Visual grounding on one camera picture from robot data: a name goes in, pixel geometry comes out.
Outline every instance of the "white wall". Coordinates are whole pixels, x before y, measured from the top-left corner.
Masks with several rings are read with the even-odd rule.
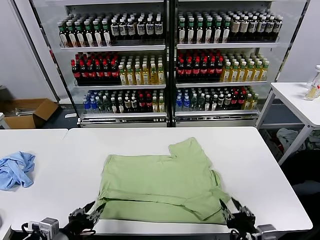
[[[11,4],[0,9],[0,85],[16,99],[48,98],[55,101]]]
[[[320,1],[311,0],[278,82],[306,82],[320,64]]]

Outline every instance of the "bottle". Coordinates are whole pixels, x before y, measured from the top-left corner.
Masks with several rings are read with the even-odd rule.
[[[203,38],[203,33],[204,33],[204,28],[203,28],[203,17],[198,18],[198,24],[196,27],[196,43],[201,44],[202,43],[202,38]]]
[[[259,81],[260,72],[262,70],[262,61],[257,61],[255,69],[252,72],[251,81]]]
[[[146,23],[146,34],[147,34],[147,38],[151,40],[154,38],[155,25],[152,22],[152,18],[149,17],[147,20],[148,22]]]
[[[165,112],[165,101],[163,96],[159,96],[159,112],[160,113]]]
[[[238,76],[238,67],[239,67],[239,62],[235,61],[233,68],[230,70],[230,75],[228,82],[236,82],[237,81],[237,76]]]
[[[111,38],[110,38],[110,30],[109,30],[109,25],[107,20],[102,21],[102,27],[103,27],[103,37],[104,37],[104,46],[111,46]]]
[[[214,28],[214,39],[213,43],[218,44],[220,41],[220,35],[221,35],[221,21],[222,17],[217,17],[215,21],[215,28]]]
[[[180,18],[178,34],[179,34],[179,44],[184,44],[185,37],[186,37],[186,29],[185,29],[185,18],[183,17]]]
[[[188,22],[188,27],[186,29],[187,36],[188,36],[188,44],[194,43],[194,24],[195,24],[195,19],[193,17],[190,17]]]
[[[148,67],[147,64],[144,63],[142,64],[142,78],[143,78],[143,83],[145,85],[149,85],[150,84],[150,76],[149,76],[149,71],[148,71]]]
[[[252,20],[249,22],[248,29],[247,29],[247,39],[248,40],[253,40],[255,37],[255,33],[257,31],[257,26],[258,26],[258,20],[257,16],[253,16]]]
[[[127,27],[127,30],[128,30],[129,39],[130,40],[135,39],[136,29],[135,29],[135,24],[132,22],[131,18],[128,19],[128,23],[127,23],[126,27]]]
[[[141,17],[138,19],[137,33],[141,40],[146,37],[146,25],[144,23],[144,19]]]
[[[229,74],[230,74],[230,65],[231,63],[229,61],[225,63],[225,68],[222,71],[220,82],[224,82],[224,83],[228,82]]]
[[[250,109],[250,104],[251,104],[251,101],[253,100],[252,98],[252,94],[249,93],[246,97],[246,100],[244,101],[244,104],[242,104],[242,107],[241,109],[242,110],[249,110]]]
[[[258,93],[254,94],[254,97],[251,99],[251,102],[249,105],[250,110],[254,110],[257,108],[258,98],[259,98],[259,94]]]
[[[175,111],[176,112],[181,112],[182,111],[182,99],[181,96],[178,95],[176,97],[176,101],[175,101]]]
[[[229,109],[230,108],[230,104],[231,104],[231,94],[228,93],[225,98],[224,98],[224,109]]]
[[[225,44],[228,42],[229,32],[230,32],[230,21],[231,17],[226,17],[224,21],[224,27],[222,30],[222,43]]]
[[[164,27],[163,27],[163,23],[161,21],[161,17],[157,16],[155,23],[154,23],[154,32],[155,32],[156,39],[163,38],[163,31],[164,31]]]
[[[151,73],[150,73],[150,84],[156,85],[159,84],[159,77],[156,70],[156,64],[151,64]]]
[[[115,19],[111,20],[112,24],[111,24],[111,34],[113,36],[114,41],[118,41],[119,39],[119,35],[120,35],[120,31],[119,31],[119,25],[117,24],[117,21]]]
[[[280,29],[281,29],[282,24],[283,24],[283,22],[282,22],[283,19],[284,19],[283,16],[278,16],[276,18],[276,21],[274,23],[274,27],[272,29],[272,40],[273,41],[277,41]]]
[[[261,21],[258,22],[258,25],[257,25],[257,28],[256,28],[257,39],[260,40],[260,41],[264,40],[266,25],[267,25],[266,17],[263,16],[261,18]]]
[[[240,22],[239,36],[242,38],[241,40],[245,40],[244,37],[246,36],[248,25],[249,25],[248,19],[249,17],[245,16],[243,20]]]
[[[74,25],[75,25],[75,34],[76,34],[76,39],[77,39],[77,42],[78,42],[78,47],[85,47],[86,44],[85,44],[85,32],[83,31],[82,29],[82,26],[80,24],[79,21],[75,21],[74,22]]]
[[[67,27],[68,27],[68,31],[67,31],[67,34],[69,36],[69,39],[70,39],[70,42],[71,42],[71,45],[69,47],[74,47],[76,48],[78,45],[77,45],[77,40],[76,40],[76,37],[75,37],[75,33],[76,31],[74,30],[74,27],[72,25],[72,22],[68,21],[66,23]]]
[[[68,35],[68,31],[65,29],[63,22],[58,22],[58,27],[59,27],[59,36],[61,39],[61,42],[63,44],[64,48],[68,48],[70,45],[72,45],[70,39],[69,39],[69,35]]]
[[[163,64],[161,62],[158,63],[158,77],[159,77],[159,84],[166,84]]]
[[[101,30],[98,21],[93,21],[94,37],[97,47],[102,47]]]
[[[232,38],[233,41],[236,41],[236,37],[238,36],[240,28],[240,17],[236,16],[235,19],[232,21],[232,26],[231,26],[231,33],[230,37]]]
[[[90,22],[89,21],[84,21],[84,26],[85,26],[85,37],[87,40],[87,45],[89,47],[94,47],[94,38],[93,38],[93,33],[91,30]]]
[[[213,30],[212,20],[213,20],[212,17],[208,17],[206,19],[205,36],[204,36],[204,43],[206,43],[206,44],[209,44],[212,42],[212,40],[211,40],[211,35],[212,35],[212,30]]]
[[[196,111],[197,110],[197,101],[198,101],[197,94],[194,93],[193,97],[191,98],[191,101],[190,101],[190,108],[189,108],[190,111]]]
[[[238,68],[238,76],[236,77],[236,82],[244,81],[244,76],[246,73],[246,65],[247,65],[246,61],[241,62],[241,67]]]

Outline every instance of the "red bottle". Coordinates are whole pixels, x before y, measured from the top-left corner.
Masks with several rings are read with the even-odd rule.
[[[185,61],[183,59],[180,59],[177,78],[183,79],[184,77],[185,77]]]
[[[200,65],[200,77],[201,78],[207,77],[207,71],[208,71],[207,61],[208,61],[208,57],[205,56],[203,58],[201,65]]]
[[[188,58],[187,63],[185,65],[185,70],[184,70],[184,74],[185,74],[185,78],[186,79],[190,79],[191,78],[191,73],[192,73],[192,64],[191,64],[191,57]]]
[[[209,79],[213,79],[215,75],[215,58],[212,57],[208,65],[207,75]]]
[[[195,63],[194,63],[193,69],[192,69],[192,77],[198,78],[199,72],[200,72],[200,58],[197,56],[195,58]]]

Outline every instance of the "white table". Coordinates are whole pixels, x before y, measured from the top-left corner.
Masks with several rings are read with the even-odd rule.
[[[278,162],[279,165],[282,165],[292,153],[299,149],[314,129],[320,128],[320,98],[313,101],[304,99],[308,91],[305,82],[272,82],[271,87],[266,103],[255,124],[256,128],[259,129],[261,127],[275,96],[304,124],[303,129]]]
[[[17,151],[35,155],[35,166],[31,173],[34,184],[39,183],[47,156],[57,151],[57,143],[66,136],[67,129],[22,129],[0,130],[0,158]],[[17,186],[12,191],[0,190],[0,240],[10,234],[10,225],[19,217],[20,208],[28,208],[29,201],[36,201],[37,195],[30,194],[30,189]]]
[[[277,231],[309,230],[312,223],[255,127],[188,128],[74,128],[59,153],[43,163],[27,195],[36,196],[27,207],[18,206],[13,230],[45,217],[63,227],[74,209],[97,199],[101,173],[109,154],[168,155],[168,145],[195,137],[223,189],[256,215],[256,224],[272,224]],[[151,223],[100,220],[97,234],[182,235],[229,233],[224,225]]]

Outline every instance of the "table leg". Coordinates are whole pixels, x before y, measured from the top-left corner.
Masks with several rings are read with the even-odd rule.
[[[263,106],[263,108],[262,108],[262,111],[261,111],[261,113],[260,113],[260,116],[259,116],[259,118],[258,118],[258,120],[256,121],[256,123],[255,123],[255,127],[256,127],[256,129],[260,129],[260,127],[261,127],[261,125],[262,125],[262,123],[264,122],[264,120],[265,120],[265,117],[266,117],[266,115],[267,115],[267,112],[269,111],[269,109],[270,109],[270,107],[271,107],[271,105],[272,105],[272,102],[274,101],[274,99],[275,99],[275,94],[274,94],[274,91],[272,90],[272,88],[271,88],[271,91],[270,91],[270,93],[269,93],[269,95],[268,95],[268,97],[267,97],[267,99],[266,99],[266,101],[265,101],[265,104],[264,104],[264,106]]]
[[[285,160],[295,151],[297,151],[300,146],[303,144],[303,142],[307,139],[307,137],[309,137],[310,133],[312,132],[312,130],[315,129],[313,126],[310,125],[305,125],[301,132],[298,134],[298,136],[296,136],[295,140],[293,141],[293,143],[291,144],[291,146],[285,151],[285,153],[283,154],[282,158],[280,159],[280,161],[278,162],[279,165],[282,165]]]

